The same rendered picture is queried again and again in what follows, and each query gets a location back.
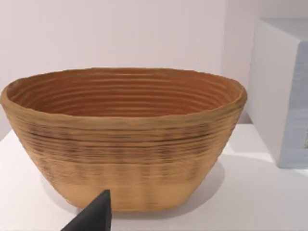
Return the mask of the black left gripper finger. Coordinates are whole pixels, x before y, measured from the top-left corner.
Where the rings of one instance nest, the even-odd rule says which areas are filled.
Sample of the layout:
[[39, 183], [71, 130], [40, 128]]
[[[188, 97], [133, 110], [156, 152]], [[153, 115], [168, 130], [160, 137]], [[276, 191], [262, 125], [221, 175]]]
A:
[[60, 231], [111, 231], [111, 223], [111, 194], [104, 190]]

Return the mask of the brown woven basket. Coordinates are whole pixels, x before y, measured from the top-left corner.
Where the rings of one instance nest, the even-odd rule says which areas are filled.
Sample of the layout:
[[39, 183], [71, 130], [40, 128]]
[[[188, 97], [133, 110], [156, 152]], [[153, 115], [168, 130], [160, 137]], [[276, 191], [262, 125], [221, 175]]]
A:
[[9, 83], [0, 104], [26, 153], [71, 205], [102, 191], [114, 211], [188, 200], [247, 101], [238, 81], [193, 70], [95, 67]]

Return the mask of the pale microwave oven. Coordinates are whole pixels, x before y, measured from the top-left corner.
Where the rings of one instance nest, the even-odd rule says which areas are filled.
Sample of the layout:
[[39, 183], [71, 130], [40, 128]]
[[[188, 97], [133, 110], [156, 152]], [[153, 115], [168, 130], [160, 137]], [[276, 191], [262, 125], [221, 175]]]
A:
[[259, 20], [246, 110], [278, 167], [308, 169], [308, 18]]

